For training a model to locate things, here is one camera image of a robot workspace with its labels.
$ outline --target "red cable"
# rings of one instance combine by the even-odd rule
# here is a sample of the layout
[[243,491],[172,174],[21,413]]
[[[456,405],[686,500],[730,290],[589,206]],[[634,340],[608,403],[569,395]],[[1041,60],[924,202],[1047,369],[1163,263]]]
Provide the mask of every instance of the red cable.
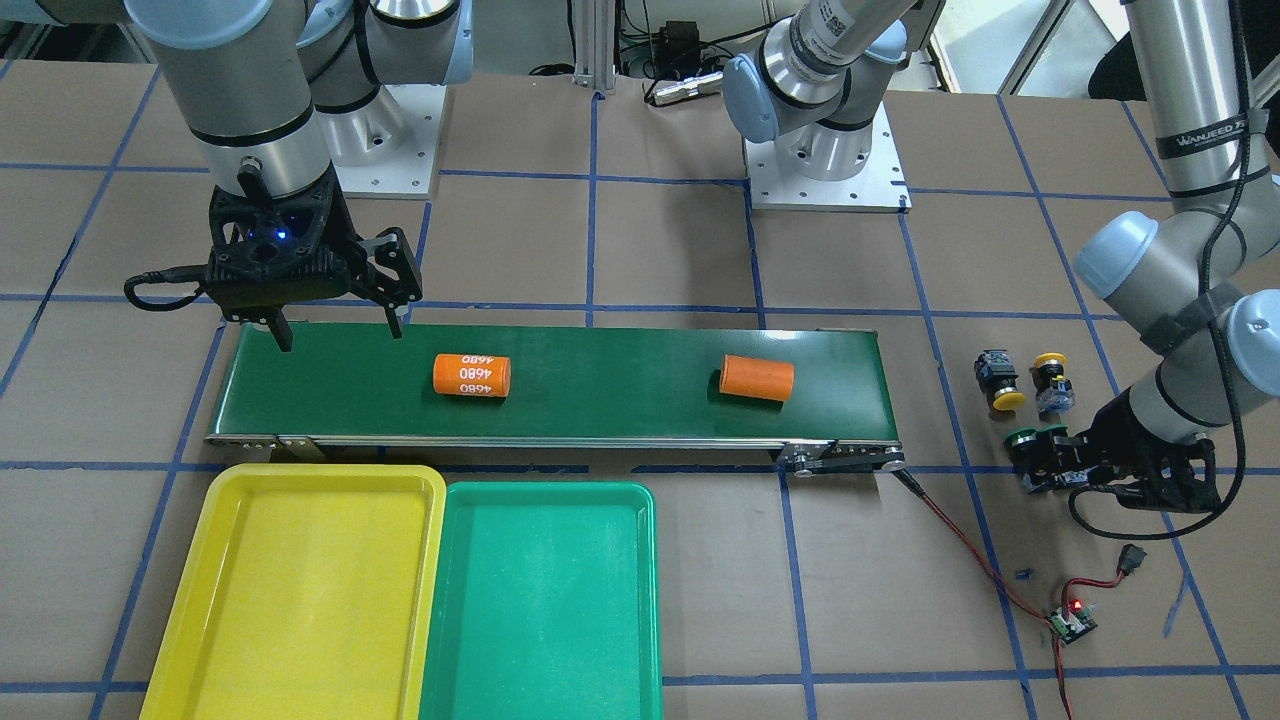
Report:
[[1075,720],[1075,711],[1071,710],[1071,698],[1066,696],[1066,666],[1062,661],[1062,638],[1053,635],[1053,674],[1057,675],[1057,697],[1062,698],[1062,710],[1066,711],[1066,720]]
[[929,506],[929,510],[932,510],[933,514],[938,516],[938,519],[941,519],[943,523],[946,523],[948,528],[951,528],[951,532],[955,533],[955,536],[960,538],[960,542],[963,542],[964,546],[969,550],[969,555],[973,555],[973,559],[977,560],[978,565],[982,566],[983,573],[986,573],[987,577],[991,578],[993,583],[996,583],[996,587],[1001,589],[1005,593],[1005,596],[1009,597],[1009,600],[1018,606],[1019,610],[1030,615],[1038,623],[1042,623],[1044,625],[1051,625],[1050,621],[1043,615],[1036,611],[1036,606],[1030,601],[1028,601],[1025,597],[1021,596],[1021,593],[1019,593],[1018,591],[1015,591],[1014,588],[1009,587],[1005,583],[1005,579],[1000,577],[1000,573],[996,573],[996,569],[992,568],[989,562],[987,562],[987,559],[982,556],[977,546],[974,546],[973,542],[969,541],[969,536],[964,534],[964,530],[961,530],[959,525],[951,521],[951,518],[948,518],[947,514],[943,512],[943,510],[938,507],[936,502],[933,502],[932,497],[924,495],[920,496],[920,500],[923,500],[924,503]]

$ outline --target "small blue object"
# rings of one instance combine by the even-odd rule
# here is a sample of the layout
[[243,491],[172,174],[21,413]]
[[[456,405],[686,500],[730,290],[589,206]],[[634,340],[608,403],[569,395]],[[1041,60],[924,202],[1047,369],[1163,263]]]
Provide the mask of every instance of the small blue object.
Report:
[[316,3],[307,24],[302,26],[302,35],[298,37],[298,50],[320,40],[351,14],[351,0],[320,0]]
[[1075,274],[1093,295],[1107,299],[1129,279],[1156,238],[1160,223],[1129,210],[1107,223],[1075,256]]
[[773,110],[769,88],[749,55],[739,55],[724,65],[721,95],[733,127],[742,137],[751,142],[778,137],[778,115]]
[[471,40],[471,0],[460,0],[458,35],[453,40],[453,55],[444,70],[443,85],[458,85],[471,79],[475,68],[475,44]]
[[124,0],[124,8],[148,38],[178,50],[209,50],[233,42],[253,29],[271,0]]
[[1254,292],[1236,302],[1226,316],[1226,342],[1240,374],[1280,397],[1280,290]]
[[896,20],[863,51],[872,60],[896,65],[906,56],[906,26]]
[[67,24],[46,13],[36,0],[0,0],[0,20],[59,27]]

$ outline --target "black strap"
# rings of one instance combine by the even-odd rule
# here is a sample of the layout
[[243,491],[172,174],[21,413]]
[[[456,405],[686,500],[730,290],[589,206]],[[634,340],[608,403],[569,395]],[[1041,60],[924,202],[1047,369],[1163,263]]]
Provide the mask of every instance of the black strap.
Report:
[[1204,329],[1219,315],[1239,302],[1244,293],[1231,283],[1222,283],[1193,300],[1176,315],[1165,315],[1142,334],[1142,342],[1160,355],[1166,355]]
[[1219,145],[1244,137],[1249,128],[1249,119],[1248,113],[1240,113],[1202,128],[1157,137],[1156,151],[1162,159],[1167,160],[1170,158],[1192,155],[1210,147],[1217,147]]
[[369,55],[369,37],[365,35],[365,17],[369,14],[369,3],[356,3],[356,50],[360,55],[360,69],[365,73],[365,79],[370,85],[381,85],[378,73],[374,70],[374,59]]

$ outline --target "yellow button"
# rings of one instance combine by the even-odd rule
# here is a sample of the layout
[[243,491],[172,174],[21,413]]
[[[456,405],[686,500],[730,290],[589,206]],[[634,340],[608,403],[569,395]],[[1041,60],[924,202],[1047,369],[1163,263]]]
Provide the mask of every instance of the yellow button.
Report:
[[1023,402],[1027,402],[1027,396],[1018,391],[1014,391],[1001,395],[1000,397],[992,401],[991,406],[995,407],[996,410],[1000,410],[1001,413],[1007,413],[1014,407],[1020,406]]

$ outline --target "plastic tray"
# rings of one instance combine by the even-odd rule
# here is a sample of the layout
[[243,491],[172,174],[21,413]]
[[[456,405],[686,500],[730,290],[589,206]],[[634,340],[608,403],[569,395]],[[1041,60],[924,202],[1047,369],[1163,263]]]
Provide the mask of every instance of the plastic tray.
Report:
[[421,720],[658,720],[653,497],[635,483],[457,483]]
[[417,466],[219,475],[143,720],[416,717],[444,497]]

